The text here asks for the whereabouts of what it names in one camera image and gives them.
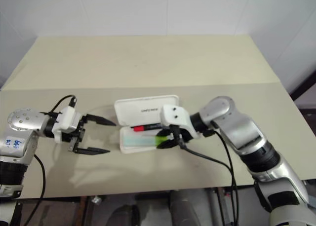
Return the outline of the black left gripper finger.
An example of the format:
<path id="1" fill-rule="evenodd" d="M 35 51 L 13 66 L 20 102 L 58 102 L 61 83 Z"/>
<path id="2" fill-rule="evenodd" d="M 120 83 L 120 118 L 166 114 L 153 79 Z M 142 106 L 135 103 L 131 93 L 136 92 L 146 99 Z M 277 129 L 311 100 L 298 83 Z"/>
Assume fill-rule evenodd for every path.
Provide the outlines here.
<path id="1" fill-rule="evenodd" d="M 87 121 L 93 121 L 97 124 L 100 124 L 100 125 L 105 125 L 105 126 L 116 126 L 115 123 L 113 123 L 112 121 L 104 118 L 104 117 L 101 117 L 101 116 L 96 116 L 96 115 L 92 115 L 92 114 L 87 114 L 85 116 L 86 120 Z"/>
<path id="2" fill-rule="evenodd" d="M 88 147 L 86 149 L 82 149 L 82 148 L 74 149 L 74 153 L 77 153 L 77 154 L 106 154 L 109 152 L 110 152 L 109 150 L 93 148 L 93 147 Z"/>

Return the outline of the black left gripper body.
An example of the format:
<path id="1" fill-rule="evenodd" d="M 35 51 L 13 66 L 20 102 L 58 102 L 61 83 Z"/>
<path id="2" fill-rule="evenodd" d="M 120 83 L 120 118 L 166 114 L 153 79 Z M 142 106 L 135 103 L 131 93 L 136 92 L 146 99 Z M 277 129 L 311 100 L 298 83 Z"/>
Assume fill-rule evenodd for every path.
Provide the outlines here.
<path id="1" fill-rule="evenodd" d="M 62 131 L 62 141 L 69 143 L 68 151 L 72 152 L 86 152 L 86 149 L 79 147 L 85 135 L 84 125 L 87 123 L 87 117 L 84 115 L 78 123 L 76 130 L 66 133 Z"/>

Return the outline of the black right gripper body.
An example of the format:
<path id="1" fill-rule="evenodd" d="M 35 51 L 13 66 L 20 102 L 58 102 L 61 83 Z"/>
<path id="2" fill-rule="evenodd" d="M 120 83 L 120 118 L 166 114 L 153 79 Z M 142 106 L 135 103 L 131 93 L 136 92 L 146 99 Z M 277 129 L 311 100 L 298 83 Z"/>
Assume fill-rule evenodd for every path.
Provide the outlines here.
<path id="1" fill-rule="evenodd" d="M 179 139 L 182 142 L 189 142 L 192 139 L 194 139 L 194 137 L 189 133 L 188 130 L 180 128 L 180 134 L 179 134 Z"/>

